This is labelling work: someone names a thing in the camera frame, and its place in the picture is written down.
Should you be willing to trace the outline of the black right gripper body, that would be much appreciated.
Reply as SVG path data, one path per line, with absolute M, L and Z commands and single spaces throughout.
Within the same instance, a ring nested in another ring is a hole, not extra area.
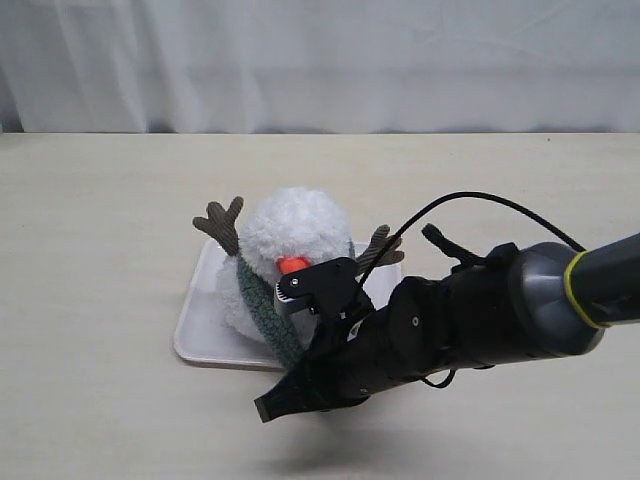
M 347 330 L 322 329 L 299 361 L 299 408 L 359 405 L 400 385 L 400 312 L 385 307 Z

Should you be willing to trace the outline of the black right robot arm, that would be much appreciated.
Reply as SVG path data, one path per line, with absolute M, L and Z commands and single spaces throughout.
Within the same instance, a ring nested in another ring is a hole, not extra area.
M 283 276 L 277 311 L 319 318 L 297 363 L 255 400 L 263 422 L 362 404 L 435 373 L 580 356 L 639 319 L 639 239 L 590 251 L 512 243 L 478 257 L 433 225 L 424 236 L 457 259 L 440 280 L 403 278 L 376 308 L 340 257 Z

